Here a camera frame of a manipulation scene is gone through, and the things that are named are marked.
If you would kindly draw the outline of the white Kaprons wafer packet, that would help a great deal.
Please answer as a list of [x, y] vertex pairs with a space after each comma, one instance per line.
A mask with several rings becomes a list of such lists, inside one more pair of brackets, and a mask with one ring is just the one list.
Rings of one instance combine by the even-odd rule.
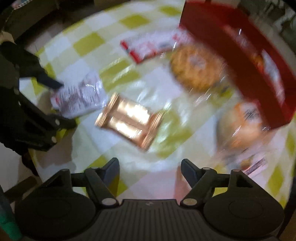
[[50, 97], [53, 109], [64, 118], [77, 118], [96, 110], [102, 110], [108, 102], [103, 83], [94, 70], [80, 82], [64, 85]]

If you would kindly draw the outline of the packaged round bun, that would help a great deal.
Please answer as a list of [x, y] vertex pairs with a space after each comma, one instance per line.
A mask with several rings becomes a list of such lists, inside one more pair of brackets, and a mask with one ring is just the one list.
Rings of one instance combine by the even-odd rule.
[[230, 169], [255, 177], [267, 168], [268, 131], [256, 102], [238, 102], [217, 123], [218, 158]]

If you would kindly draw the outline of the gold foil snack packet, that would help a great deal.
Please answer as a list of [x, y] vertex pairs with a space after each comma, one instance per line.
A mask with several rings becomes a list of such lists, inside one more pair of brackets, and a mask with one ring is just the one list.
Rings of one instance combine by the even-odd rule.
[[99, 114], [95, 126], [111, 130], [147, 151], [154, 141], [164, 117], [118, 93], [113, 93], [107, 106]]

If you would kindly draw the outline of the packaged waffle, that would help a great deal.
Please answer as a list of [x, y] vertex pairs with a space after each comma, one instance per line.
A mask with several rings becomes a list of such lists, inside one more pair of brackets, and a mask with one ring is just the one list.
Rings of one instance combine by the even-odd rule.
[[207, 45], [184, 44], [171, 53], [171, 72], [186, 89], [206, 92], [227, 74], [225, 60]]

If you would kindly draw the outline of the red white snack packet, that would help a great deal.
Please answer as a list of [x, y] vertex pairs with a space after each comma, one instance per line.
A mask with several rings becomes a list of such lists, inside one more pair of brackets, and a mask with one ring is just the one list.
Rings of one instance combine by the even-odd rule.
[[120, 45], [135, 63], [173, 51], [180, 45], [194, 42], [192, 35], [185, 29], [174, 28], [157, 30], [129, 37], [120, 42]]

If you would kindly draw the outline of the red cardboard box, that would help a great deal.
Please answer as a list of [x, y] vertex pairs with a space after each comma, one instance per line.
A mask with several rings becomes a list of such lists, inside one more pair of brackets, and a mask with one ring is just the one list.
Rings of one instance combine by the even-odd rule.
[[[186, 1], [180, 25], [226, 60], [235, 73], [235, 85], [244, 97], [258, 102], [268, 126], [279, 128], [291, 122], [295, 113], [295, 76], [243, 11], [210, 1]], [[271, 80], [257, 69], [251, 57], [225, 30], [226, 27], [242, 29], [257, 51], [264, 50], [269, 54], [280, 72], [285, 93], [283, 103], [276, 97]]]

